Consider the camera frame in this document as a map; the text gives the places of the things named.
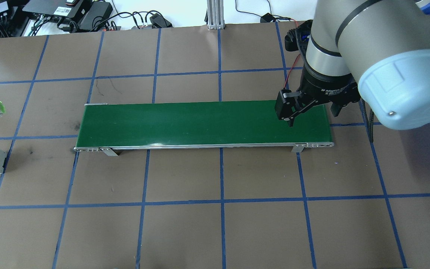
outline green conveyor belt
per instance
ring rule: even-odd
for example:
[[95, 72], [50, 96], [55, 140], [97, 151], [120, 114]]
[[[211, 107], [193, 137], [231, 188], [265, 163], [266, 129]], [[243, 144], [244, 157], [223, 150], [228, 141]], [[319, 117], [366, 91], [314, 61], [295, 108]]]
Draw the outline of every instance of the green conveyor belt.
[[275, 101], [87, 105], [75, 149], [332, 145], [324, 106], [297, 117], [292, 128], [276, 118], [274, 106]]

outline light blue end cap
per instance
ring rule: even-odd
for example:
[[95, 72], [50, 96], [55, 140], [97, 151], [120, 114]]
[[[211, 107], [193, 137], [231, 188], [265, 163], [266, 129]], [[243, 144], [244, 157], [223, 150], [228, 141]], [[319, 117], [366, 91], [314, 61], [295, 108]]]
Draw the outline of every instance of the light blue end cap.
[[430, 123], [430, 49], [379, 61], [361, 76], [358, 89], [388, 128], [406, 130]]

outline electronic device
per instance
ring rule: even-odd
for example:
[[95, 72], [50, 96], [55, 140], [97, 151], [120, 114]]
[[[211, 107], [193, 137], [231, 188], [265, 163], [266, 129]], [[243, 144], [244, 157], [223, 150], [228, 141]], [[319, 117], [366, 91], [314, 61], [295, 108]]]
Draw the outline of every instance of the electronic device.
[[31, 19], [36, 20], [41, 15], [51, 17], [50, 22], [58, 22], [64, 18], [62, 24], [70, 21], [79, 22], [90, 7], [92, 0], [79, 0], [74, 6], [67, 6], [66, 0], [29, 0], [23, 11], [31, 14]]
[[106, 20], [110, 17], [112, 13], [112, 5], [109, 2], [96, 1], [92, 3], [91, 8], [82, 18], [79, 23], [79, 32], [89, 32], [95, 26], [97, 26], [100, 21]]

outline power adapter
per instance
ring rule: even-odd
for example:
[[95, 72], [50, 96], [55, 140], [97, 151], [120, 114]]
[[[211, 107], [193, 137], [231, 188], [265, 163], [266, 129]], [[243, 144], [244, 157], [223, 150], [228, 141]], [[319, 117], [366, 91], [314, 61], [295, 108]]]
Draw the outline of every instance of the power adapter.
[[172, 23], [162, 17], [160, 14], [154, 14], [150, 17], [152, 28], [168, 28], [172, 27]]
[[260, 22], [274, 22], [276, 21], [276, 18], [273, 17], [270, 13], [267, 13], [260, 17]]

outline red wire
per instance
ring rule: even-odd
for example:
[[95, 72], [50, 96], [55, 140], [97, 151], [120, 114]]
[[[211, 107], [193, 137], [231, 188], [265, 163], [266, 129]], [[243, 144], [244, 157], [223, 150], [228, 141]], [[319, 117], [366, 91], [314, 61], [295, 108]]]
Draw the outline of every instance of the red wire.
[[285, 85], [283, 86], [283, 89], [286, 89], [286, 85], [288, 84], [288, 78], [290, 77], [290, 74], [292, 73], [293, 68], [295, 68], [296, 63], [298, 62], [298, 60], [300, 59], [301, 54], [299, 54], [296, 59], [295, 62], [292, 65], [292, 68], [290, 69], [290, 71], [288, 72], [288, 75], [286, 76], [286, 80], [285, 80]]
[[298, 26], [299, 26], [299, 25], [298, 25], [298, 21], [297, 21], [297, 20], [292, 19], [292, 21], [294, 21], [294, 22], [296, 23], [296, 27], [298, 27]]

